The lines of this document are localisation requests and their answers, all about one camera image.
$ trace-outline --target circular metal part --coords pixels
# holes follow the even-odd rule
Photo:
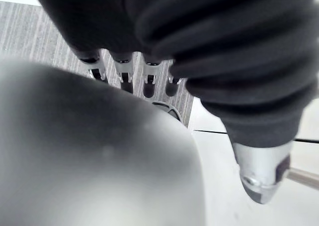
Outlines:
[[[174,106],[165,102],[152,102],[152,104],[181,122],[181,116]]]

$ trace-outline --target metal bracket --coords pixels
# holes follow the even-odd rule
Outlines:
[[[122,73],[127,73],[129,75],[129,83],[132,82],[133,80],[133,74],[134,74],[134,66],[133,66],[133,61],[125,61],[125,62],[117,62],[114,61],[114,65],[116,68],[117,75],[120,79],[120,82],[123,83],[123,77]]]
[[[160,64],[144,63],[143,65],[143,76],[144,82],[148,83],[148,76],[154,76],[153,84],[158,81],[158,75],[160,73]]]

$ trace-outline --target white floor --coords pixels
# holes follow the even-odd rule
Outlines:
[[[195,99],[189,130],[201,157],[209,226],[317,226],[319,191],[286,179],[273,200],[254,203],[244,191],[225,127]],[[196,130],[214,131],[216,133]],[[319,100],[307,108],[298,137],[319,139]],[[292,167],[319,175],[319,144],[295,142]]]

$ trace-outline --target gray rounded surface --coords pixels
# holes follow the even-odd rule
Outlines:
[[[99,81],[0,67],[0,225],[205,224],[199,157],[180,122]]]

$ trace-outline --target gray carpet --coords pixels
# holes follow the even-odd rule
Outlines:
[[[50,64],[83,76],[89,76],[85,65],[69,49],[49,17],[39,6],[0,1],[0,54],[20,59]],[[120,87],[113,59],[103,51],[107,64],[107,76],[112,86]],[[140,53],[134,55],[134,94],[143,96],[143,60]],[[151,100],[163,101],[175,106],[187,126],[193,97],[186,91],[184,82],[175,97],[165,94],[170,61],[162,64],[155,96]]]

